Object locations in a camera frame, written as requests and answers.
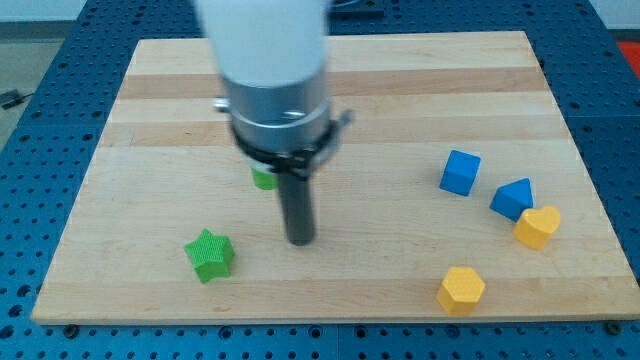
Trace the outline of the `green block behind arm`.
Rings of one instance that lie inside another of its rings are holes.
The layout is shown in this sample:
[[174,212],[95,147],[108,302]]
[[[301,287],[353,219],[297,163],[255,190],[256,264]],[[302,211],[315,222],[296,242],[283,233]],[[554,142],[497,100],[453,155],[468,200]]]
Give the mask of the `green block behind arm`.
[[254,186],[260,190],[274,190],[277,188],[276,176],[272,173],[261,171],[257,168],[251,169]]

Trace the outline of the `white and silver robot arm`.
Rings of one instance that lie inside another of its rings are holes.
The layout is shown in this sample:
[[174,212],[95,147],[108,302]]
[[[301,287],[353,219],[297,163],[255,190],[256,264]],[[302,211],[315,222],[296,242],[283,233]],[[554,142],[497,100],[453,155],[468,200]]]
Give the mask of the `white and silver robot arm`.
[[316,235],[311,178],[337,151],[350,110],[331,117],[328,15],[320,0],[197,0],[193,7],[218,66],[236,145],[275,177],[286,236]]

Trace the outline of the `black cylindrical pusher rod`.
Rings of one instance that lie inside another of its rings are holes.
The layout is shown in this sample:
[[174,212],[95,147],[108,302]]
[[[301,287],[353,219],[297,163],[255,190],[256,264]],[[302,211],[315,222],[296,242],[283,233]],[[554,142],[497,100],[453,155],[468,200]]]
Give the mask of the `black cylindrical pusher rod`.
[[288,173],[277,175],[277,189],[288,241],[305,246],[315,238],[315,217],[308,180]]

